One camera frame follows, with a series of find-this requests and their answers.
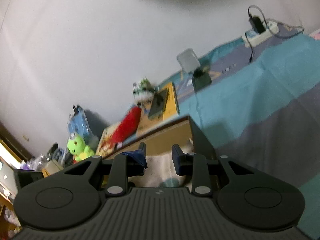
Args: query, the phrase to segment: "bed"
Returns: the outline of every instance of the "bed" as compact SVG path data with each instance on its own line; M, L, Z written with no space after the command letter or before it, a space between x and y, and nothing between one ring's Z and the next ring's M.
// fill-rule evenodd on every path
M283 36L292 30L280 28ZM242 39L200 59L212 84L195 94L188 75L174 82L180 115L189 114L217 155L282 179L303 193L299 228L320 237L320 41L271 37L251 50Z

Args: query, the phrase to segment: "green frog plush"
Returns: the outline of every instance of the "green frog plush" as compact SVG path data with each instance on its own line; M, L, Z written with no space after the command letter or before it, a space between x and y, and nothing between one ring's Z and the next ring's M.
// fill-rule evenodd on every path
M70 135L67 147L70 153L74 155L76 162L94 155L94 151L91 150L90 146L85 144L84 139L77 133Z

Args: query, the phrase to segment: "ridged black surface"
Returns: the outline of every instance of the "ridged black surface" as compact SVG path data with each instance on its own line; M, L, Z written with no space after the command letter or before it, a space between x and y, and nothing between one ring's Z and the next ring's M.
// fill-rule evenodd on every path
M124 197L110 198L95 217L65 231L24 228L15 240L307 240L296 228L260 233L225 219L208 198L186 188L133 188Z

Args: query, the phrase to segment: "black cable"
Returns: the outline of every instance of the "black cable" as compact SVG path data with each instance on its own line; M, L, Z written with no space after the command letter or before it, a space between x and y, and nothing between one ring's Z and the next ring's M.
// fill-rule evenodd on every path
M252 62L252 58L253 58L253 47L252 47L252 45L251 45L251 43L250 43L250 41L249 41L249 39L248 39L248 36L247 36L247 33L245 32L244 33L244 36L246 37L246 39L247 39L247 42L249 43L249 46L250 46L250 48L251 48L251 56L250 56L250 59L249 59L249 64Z
M257 9L257 10L261 13L261 15L262 15L262 17L263 17L263 22L265 23L267 29L270 31L270 33L271 33L273 36L275 36L275 37L277 37L277 38L280 38L280 39L290 39L290 38L292 38L292 37L294 37L294 36L297 36L298 34L304 32L304 27L303 27L303 26L291 26L291 25L289 25L289 24L286 24L286 23L283 23L283 22L279 22L279 21L274 20L274 19L270 19L270 18L269 18L269 19L266 19L265 16L264 16L263 11L261 10L261 8L260 8L259 6L257 6L257 5L254 5L254 4L252 4L252 5L250 5L250 6L248 7L248 16L249 16L249 17L252 17L252 15L251 15L251 13L250 13L250 9L251 9L251 8L255 8L255 9ZM268 26L268 24L267 24L268 21L273 21L273 22L275 22L275 23L277 23L277 24L279 24L279 25L288 26L288 27L290 27L290 28L292 28L292 29L298 29L298 28L300 28L301 30L300 30L299 32L295 33L295 34L290 35L290 36L280 36L280 35L272 32L272 30L269 28L269 26Z

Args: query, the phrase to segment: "circular pad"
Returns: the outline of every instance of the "circular pad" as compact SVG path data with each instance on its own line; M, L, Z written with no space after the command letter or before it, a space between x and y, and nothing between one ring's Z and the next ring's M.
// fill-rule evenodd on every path
M23 187L13 205L22 225L61 230L87 221L100 203L100 196L88 179L54 174Z
M37 203L44 208L61 208L73 199L70 190L61 187L47 188L36 196Z
M281 194L269 187L255 187L244 194L245 200L252 206L271 208L280 204Z

